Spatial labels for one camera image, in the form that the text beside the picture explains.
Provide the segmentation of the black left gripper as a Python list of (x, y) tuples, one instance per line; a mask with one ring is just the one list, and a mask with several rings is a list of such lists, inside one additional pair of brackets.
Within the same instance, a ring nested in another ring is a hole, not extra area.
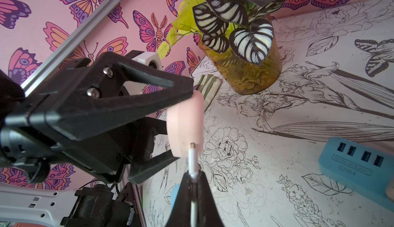
[[(127, 81), (148, 84), (130, 94)], [(1, 167), (22, 170), (30, 184), (49, 178), (52, 164), (70, 163), (106, 183), (127, 165), (134, 185), (179, 158), (152, 157), (166, 123), (151, 114), (191, 98), (189, 77), (161, 71), (157, 54), (103, 53), (95, 63), (75, 59), (29, 96), (1, 77)]]

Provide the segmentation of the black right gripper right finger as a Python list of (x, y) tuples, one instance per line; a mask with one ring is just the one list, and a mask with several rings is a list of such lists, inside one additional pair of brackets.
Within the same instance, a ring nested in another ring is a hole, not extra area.
[(197, 209), (197, 227), (224, 227), (203, 171), (197, 177)]

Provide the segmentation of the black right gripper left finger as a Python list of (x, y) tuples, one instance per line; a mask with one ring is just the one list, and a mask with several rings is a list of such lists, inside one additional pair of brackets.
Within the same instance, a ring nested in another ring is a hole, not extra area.
[(185, 173), (165, 227), (191, 227), (191, 201), (192, 180), (189, 173)]

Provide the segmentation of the pink earbud case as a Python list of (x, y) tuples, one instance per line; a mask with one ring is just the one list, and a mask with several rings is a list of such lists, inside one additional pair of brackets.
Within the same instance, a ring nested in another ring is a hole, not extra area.
[(204, 144), (204, 97), (194, 90), (191, 98), (167, 109), (166, 129), (174, 157), (188, 157), (191, 145), (200, 155)]

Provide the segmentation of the pink usb charger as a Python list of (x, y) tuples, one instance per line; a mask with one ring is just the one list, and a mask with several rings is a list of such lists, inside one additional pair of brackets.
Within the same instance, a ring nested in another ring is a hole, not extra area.
[(386, 196), (388, 199), (391, 201), (394, 201), (394, 186), (393, 185), (388, 185), (385, 190)]

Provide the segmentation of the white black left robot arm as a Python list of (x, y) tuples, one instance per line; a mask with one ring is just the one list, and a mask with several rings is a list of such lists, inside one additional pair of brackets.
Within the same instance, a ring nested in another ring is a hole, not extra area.
[(107, 52), (91, 65), (75, 59), (30, 95), (1, 74), (1, 168), (18, 168), (29, 184), (69, 163), (97, 178), (93, 188), (39, 190), (1, 186), (1, 220), (47, 227), (125, 227), (131, 208), (115, 201), (109, 184), (127, 167), (138, 185), (176, 161), (152, 157), (166, 122), (151, 114), (192, 97), (193, 80)]

